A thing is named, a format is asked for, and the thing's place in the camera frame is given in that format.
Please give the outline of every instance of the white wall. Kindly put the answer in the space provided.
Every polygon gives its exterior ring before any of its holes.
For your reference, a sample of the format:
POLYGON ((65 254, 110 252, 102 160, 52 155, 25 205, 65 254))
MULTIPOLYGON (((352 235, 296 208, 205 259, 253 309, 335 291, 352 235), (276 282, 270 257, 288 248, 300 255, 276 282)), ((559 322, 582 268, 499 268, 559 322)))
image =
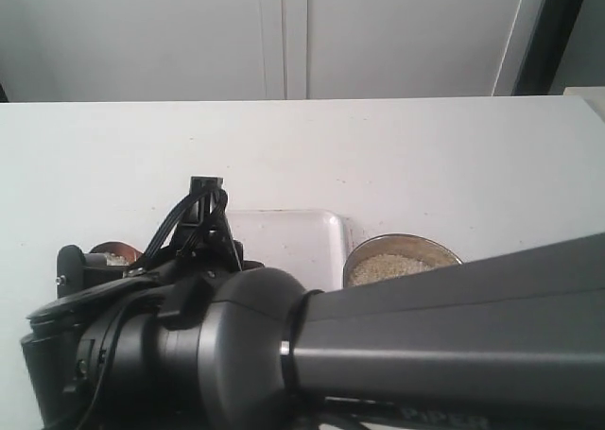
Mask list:
POLYGON ((542 0, 0 0, 11 100, 505 95, 542 0))
POLYGON ((584 0, 563 53, 551 93, 565 87, 605 85, 605 4, 584 0))

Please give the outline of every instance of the brown bowl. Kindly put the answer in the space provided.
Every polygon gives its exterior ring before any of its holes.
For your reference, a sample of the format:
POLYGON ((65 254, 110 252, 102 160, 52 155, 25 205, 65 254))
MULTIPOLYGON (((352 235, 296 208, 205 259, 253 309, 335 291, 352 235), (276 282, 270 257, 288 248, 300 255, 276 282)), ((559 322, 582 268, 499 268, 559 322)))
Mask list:
POLYGON ((351 274, 361 262, 380 254, 401 255, 433 268, 462 263, 454 252, 430 239, 414 234, 381 234, 364 241, 351 252, 343 268, 344 285, 349 286, 351 274))

